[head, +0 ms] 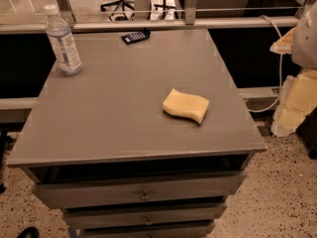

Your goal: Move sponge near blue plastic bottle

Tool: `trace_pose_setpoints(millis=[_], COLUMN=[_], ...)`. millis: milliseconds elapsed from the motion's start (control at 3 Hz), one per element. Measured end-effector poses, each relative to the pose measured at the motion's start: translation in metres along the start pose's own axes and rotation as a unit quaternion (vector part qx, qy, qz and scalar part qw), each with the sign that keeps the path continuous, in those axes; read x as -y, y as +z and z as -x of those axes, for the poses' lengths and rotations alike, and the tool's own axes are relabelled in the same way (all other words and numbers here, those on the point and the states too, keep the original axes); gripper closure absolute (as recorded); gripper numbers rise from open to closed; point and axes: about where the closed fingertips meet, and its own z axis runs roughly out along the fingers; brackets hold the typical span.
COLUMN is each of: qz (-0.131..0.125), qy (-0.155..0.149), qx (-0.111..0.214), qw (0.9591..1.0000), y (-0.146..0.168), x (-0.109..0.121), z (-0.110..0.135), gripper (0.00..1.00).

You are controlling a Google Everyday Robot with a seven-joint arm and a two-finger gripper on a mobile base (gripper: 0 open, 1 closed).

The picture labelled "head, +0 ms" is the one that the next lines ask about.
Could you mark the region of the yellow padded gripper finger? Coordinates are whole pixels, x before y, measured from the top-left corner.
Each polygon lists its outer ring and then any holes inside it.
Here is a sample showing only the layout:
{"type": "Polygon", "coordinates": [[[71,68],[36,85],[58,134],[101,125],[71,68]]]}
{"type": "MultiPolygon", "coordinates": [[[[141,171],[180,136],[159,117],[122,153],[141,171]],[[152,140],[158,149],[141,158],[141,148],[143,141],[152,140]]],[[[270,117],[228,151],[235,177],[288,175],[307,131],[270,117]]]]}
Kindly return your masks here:
{"type": "Polygon", "coordinates": [[[289,75],[282,85],[280,101],[273,114],[271,133],[286,137],[296,131],[317,107],[317,70],[302,69],[297,76],[289,75]]]}
{"type": "Polygon", "coordinates": [[[274,42],[269,48],[269,50],[279,55],[290,55],[292,53],[292,43],[293,43],[294,33],[295,33],[295,29],[292,28],[285,35],[283,35],[279,40],[274,42]]]}

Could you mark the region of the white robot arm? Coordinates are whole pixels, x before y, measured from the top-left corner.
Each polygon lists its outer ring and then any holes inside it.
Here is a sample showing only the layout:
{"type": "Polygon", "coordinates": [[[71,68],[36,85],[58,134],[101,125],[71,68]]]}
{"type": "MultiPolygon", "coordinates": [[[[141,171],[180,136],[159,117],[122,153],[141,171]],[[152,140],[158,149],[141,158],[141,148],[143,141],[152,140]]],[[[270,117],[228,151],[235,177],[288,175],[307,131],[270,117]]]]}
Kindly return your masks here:
{"type": "Polygon", "coordinates": [[[284,81],[270,127],[274,136],[286,137],[317,107],[317,2],[269,50],[291,55],[292,62],[301,67],[296,76],[284,81]]]}

